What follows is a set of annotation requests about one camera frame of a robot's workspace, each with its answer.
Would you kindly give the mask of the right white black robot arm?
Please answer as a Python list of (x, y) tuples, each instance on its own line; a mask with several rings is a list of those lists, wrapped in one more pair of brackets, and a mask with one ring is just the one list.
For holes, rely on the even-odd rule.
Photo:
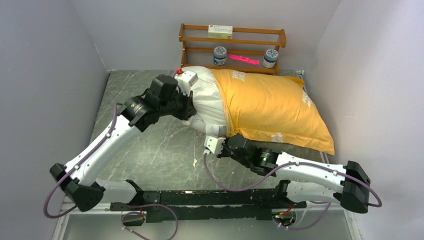
[(371, 207), (371, 180), (355, 161), (343, 165), (307, 160), (260, 147), (240, 134), (222, 140), (216, 156), (231, 158), (259, 176), (278, 178), (282, 185), (274, 199), (282, 208), (305, 201), (325, 202), (365, 214)]

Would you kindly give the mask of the white pillow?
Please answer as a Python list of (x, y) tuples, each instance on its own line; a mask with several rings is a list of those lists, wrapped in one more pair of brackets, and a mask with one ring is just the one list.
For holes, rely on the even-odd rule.
[(197, 81), (190, 87), (196, 114), (182, 123), (209, 136), (225, 137), (227, 120), (221, 93), (212, 70), (204, 66), (188, 66), (182, 70), (197, 75)]

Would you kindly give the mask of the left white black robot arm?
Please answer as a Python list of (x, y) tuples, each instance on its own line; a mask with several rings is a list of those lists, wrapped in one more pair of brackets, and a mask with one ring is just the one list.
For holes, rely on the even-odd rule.
[(188, 120), (196, 114), (191, 88), (198, 76), (192, 71), (174, 76), (158, 75), (141, 95), (116, 103), (111, 122), (80, 154), (66, 164), (50, 168), (58, 187), (81, 212), (99, 203), (120, 202), (130, 210), (145, 203), (144, 191), (132, 180), (106, 181), (98, 178), (121, 147), (139, 136), (160, 117)]

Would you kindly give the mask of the orange Mickey Mouse pillowcase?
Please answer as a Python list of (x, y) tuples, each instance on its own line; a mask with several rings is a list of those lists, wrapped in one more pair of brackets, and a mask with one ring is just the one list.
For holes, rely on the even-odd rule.
[(219, 89), (226, 135), (286, 143), (335, 155), (335, 144), (304, 81), (292, 76), (211, 71)]

